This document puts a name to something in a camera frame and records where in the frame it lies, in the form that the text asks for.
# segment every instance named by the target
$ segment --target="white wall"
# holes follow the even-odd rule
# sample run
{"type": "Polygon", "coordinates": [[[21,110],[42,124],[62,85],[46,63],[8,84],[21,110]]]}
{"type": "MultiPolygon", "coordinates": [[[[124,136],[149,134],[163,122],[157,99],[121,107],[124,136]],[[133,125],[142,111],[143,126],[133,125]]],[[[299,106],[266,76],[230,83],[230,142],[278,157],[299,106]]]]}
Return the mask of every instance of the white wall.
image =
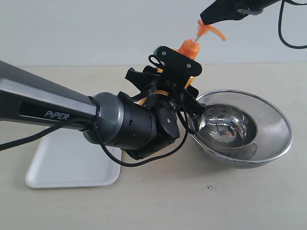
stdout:
{"type": "MultiPolygon", "coordinates": [[[[1,0],[0,59],[14,65],[144,65],[159,45],[179,47],[196,33],[213,0],[1,0]]],[[[215,24],[228,38],[203,37],[205,63],[301,62],[307,50],[277,34],[280,4],[259,16],[215,24]]],[[[283,33],[307,44],[307,7],[286,5],[283,33]]]]}

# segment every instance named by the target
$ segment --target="white tray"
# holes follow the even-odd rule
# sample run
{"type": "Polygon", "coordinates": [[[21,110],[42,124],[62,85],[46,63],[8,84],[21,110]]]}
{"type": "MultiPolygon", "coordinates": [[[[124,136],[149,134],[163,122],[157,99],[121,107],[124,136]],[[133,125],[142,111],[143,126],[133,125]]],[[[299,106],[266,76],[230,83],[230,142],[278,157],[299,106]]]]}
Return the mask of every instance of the white tray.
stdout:
{"type": "MultiPolygon", "coordinates": [[[[108,147],[121,159],[122,151],[108,147]]],[[[114,183],[120,165],[100,145],[89,143],[82,132],[59,129],[43,137],[25,176],[31,188],[104,186],[114,183]]]]}

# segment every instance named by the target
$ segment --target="beige table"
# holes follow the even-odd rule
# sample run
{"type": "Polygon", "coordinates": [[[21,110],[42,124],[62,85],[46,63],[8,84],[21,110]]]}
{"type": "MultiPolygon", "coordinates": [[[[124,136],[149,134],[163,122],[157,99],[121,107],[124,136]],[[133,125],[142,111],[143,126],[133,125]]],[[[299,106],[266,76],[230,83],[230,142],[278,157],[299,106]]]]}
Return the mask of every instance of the beige table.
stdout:
{"type": "MultiPolygon", "coordinates": [[[[137,90],[129,67],[23,68],[87,95],[137,90]]],[[[107,187],[34,190],[24,176],[38,141],[0,153],[0,230],[302,230],[307,226],[307,64],[209,65],[200,92],[238,89],[279,107],[294,141],[282,158],[252,170],[216,165],[191,137],[176,155],[122,168],[107,187]]],[[[0,122],[0,142],[43,127],[0,122]]]]}

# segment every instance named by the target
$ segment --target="metal mesh strainer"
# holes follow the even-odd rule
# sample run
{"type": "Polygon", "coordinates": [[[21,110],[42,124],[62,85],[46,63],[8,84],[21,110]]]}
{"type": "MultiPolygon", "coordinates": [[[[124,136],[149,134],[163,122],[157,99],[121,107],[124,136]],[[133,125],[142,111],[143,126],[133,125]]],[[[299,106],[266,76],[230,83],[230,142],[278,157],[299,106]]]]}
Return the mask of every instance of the metal mesh strainer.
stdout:
{"type": "Polygon", "coordinates": [[[286,153],[292,143],[292,131],[286,117],[274,105],[253,94],[235,90],[217,90],[205,93],[197,98],[200,103],[228,104],[247,112],[255,121],[258,129],[255,143],[257,150],[250,159],[227,157],[210,149],[200,136],[193,138],[203,146],[210,155],[236,163],[268,163],[286,153]]]}

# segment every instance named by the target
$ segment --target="orange pump bottle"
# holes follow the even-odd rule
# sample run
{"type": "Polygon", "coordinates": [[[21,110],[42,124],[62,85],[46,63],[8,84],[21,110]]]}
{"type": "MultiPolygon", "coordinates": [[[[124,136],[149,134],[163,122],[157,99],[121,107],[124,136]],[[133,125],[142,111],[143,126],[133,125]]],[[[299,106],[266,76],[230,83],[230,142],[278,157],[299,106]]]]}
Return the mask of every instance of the orange pump bottle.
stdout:
{"type": "MultiPolygon", "coordinates": [[[[200,39],[200,37],[207,34],[209,31],[218,35],[223,41],[226,41],[226,37],[219,30],[217,30],[215,27],[211,25],[204,25],[202,20],[198,20],[196,38],[194,40],[191,38],[189,40],[184,41],[179,49],[174,49],[174,50],[181,53],[182,55],[185,55],[195,60],[196,56],[198,55],[200,51],[200,44],[198,43],[198,40],[200,39]]],[[[190,77],[185,88],[187,88],[193,82],[194,78],[195,77],[190,77]]],[[[141,101],[141,104],[143,104],[145,100],[146,98],[144,98],[141,101]]]]}

